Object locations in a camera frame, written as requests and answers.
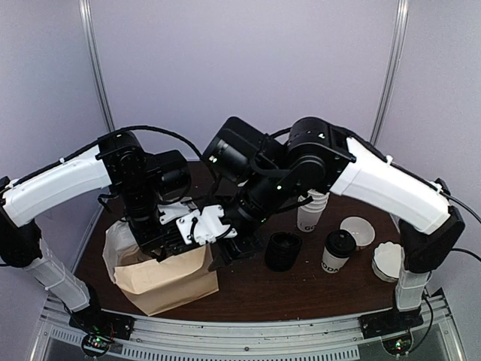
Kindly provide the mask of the brown paper bag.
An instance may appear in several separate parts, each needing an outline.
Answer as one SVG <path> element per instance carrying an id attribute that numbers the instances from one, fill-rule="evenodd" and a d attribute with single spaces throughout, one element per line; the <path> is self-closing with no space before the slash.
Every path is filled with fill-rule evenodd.
<path id="1" fill-rule="evenodd" d="M 219 291 L 208 246 L 159 262 L 141 252 L 129 225 L 115 222 L 105 233 L 102 258 L 109 278 L 147 316 L 186 305 Z"/>

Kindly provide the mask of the black cup lid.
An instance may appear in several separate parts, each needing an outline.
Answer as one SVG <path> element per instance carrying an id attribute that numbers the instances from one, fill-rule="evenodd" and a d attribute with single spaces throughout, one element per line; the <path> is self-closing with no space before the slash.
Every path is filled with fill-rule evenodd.
<path id="1" fill-rule="evenodd" d="M 356 252 L 357 244 L 348 231 L 339 229 L 328 234 L 325 248 L 332 256 L 346 259 Z"/>

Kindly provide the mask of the white paper coffee cup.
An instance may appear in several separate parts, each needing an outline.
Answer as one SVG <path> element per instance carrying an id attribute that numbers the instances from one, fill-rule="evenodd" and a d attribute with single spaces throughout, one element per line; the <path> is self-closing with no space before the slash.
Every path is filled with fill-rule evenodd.
<path id="1" fill-rule="evenodd" d="M 338 273 L 344 265 L 349 260 L 348 257 L 338 257 L 331 254 L 327 249 L 324 249 L 322 260 L 321 260 L 321 267 L 324 272 L 329 274 Z"/>

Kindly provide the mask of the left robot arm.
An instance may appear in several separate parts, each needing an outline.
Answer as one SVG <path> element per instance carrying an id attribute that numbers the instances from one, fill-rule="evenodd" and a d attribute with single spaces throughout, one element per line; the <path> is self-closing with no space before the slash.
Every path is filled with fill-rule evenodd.
<path id="1" fill-rule="evenodd" d="M 120 197 L 142 250 L 165 250 L 171 229 L 160 222 L 164 197 L 188 193 L 192 181 L 178 150 L 151 154 L 134 135 L 137 126 L 107 133 L 72 154 L 18 180 L 1 179 L 1 258 L 22 268 L 61 299 L 71 316 L 92 334 L 108 326 L 96 291 L 50 253 L 35 218 L 84 193 L 108 188 Z"/>

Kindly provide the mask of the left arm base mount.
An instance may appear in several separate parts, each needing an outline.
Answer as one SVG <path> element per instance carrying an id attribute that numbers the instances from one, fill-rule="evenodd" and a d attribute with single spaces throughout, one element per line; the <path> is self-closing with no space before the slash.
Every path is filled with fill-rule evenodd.
<path id="1" fill-rule="evenodd" d="M 100 311 L 94 315 L 72 312 L 66 306 L 70 316 L 68 325 L 85 333 L 80 342 L 84 354 L 93 359 L 104 356 L 108 351 L 120 346 L 119 341 L 129 341 L 134 329 L 135 319 L 131 316 Z"/>

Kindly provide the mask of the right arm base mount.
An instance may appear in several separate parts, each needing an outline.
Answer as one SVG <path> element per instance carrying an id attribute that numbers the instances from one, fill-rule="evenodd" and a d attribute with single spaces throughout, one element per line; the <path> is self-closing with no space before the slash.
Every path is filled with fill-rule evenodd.
<path id="1" fill-rule="evenodd" d="M 421 307 L 412 311 L 390 308 L 358 318 L 364 339 L 380 338 L 384 351 L 392 356 L 403 356 L 413 348 L 412 328 L 424 322 Z"/>

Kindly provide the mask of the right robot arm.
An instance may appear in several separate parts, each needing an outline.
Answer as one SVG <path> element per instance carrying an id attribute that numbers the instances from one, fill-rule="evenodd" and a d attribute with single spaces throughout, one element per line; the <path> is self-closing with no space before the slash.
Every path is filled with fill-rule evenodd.
<path id="1" fill-rule="evenodd" d="M 421 179 L 354 132 L 317 117 L 296 121 L 285 143 L 230 117 L 201 159 L 240 185 L 223 207 L 241 237 L 254 234 L 288 199 L 310 190 L 347 196 L 395 215 L 403 266 L 395 308 L 385 318 L 393 332 L 413 321 L 428 274 L 443 263 L 465 228 L 442 180 Z"/>

